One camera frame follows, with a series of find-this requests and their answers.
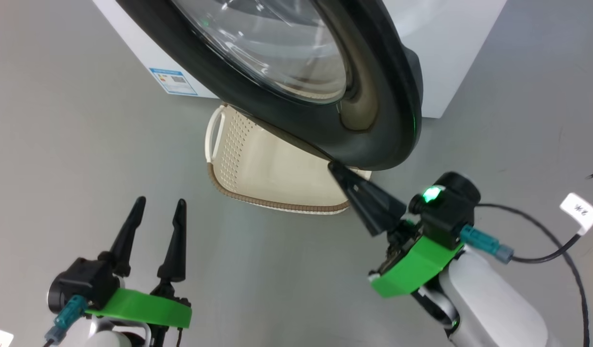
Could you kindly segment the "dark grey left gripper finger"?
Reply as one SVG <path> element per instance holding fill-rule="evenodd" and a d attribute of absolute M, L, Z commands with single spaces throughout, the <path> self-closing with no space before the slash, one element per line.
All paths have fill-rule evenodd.
<path fill-rule="evenodd" d="M 145 204 L 144 196 L 136 199 L 110 250 L 103 251 L 98 255 L 98 260 L 108 262 L 113 274 L 119 277 L 126 278 L 131 273 L 130 258 L 133 241 L 136 229 L 140 226 L 144 216 Z"/>
<path fill-rule="evenodd" d="M 182 282 L 186 277 L 187 250 L 187 204 L 184 199 L 179 199 L 171 224 L 171 241 L 164 262 L 158 268 L 157 277 L 162 281 Z"/>

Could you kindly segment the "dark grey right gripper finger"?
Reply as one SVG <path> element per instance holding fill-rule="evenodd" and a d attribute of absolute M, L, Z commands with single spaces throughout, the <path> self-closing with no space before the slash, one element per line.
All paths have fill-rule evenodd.
<path fill-rule="evenodd" d="M 392 232 L 400 225 L 406 204 L 338 161 L 329 162 L 328 168 L 372 237 Z"/>

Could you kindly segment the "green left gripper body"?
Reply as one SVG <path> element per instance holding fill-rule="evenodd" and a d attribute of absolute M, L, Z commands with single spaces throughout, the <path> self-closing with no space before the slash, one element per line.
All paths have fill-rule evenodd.
<path fill-rule="evenodd" d="M 173 298 L 151 295 L 153 288 L 138 290 L 120 287 L 115 289 L 108 299 L 103 293 L 92 294 L 90 290 L 85 290 L 84 298 L 93 302 L 86 312 L 105 318 L 189 329 L 193 311 L 190 306 L 176 300 L 184 298 L 184 295 L 178 291 L 179 284 L 172 283 L 171 287 Z"/>

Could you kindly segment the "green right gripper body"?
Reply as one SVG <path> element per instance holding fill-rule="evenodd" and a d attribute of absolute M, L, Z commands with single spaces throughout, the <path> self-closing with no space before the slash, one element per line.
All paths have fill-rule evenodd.
<path fill-rule="evenodd" d="M 462 248 L 459 242 L 448 249 L 424 233 L 420 223 L 401 220 L 386 233 L 386 257 L 369 271 L 369 283 L 382 298 L 412 294 L 435 278 Z"/>

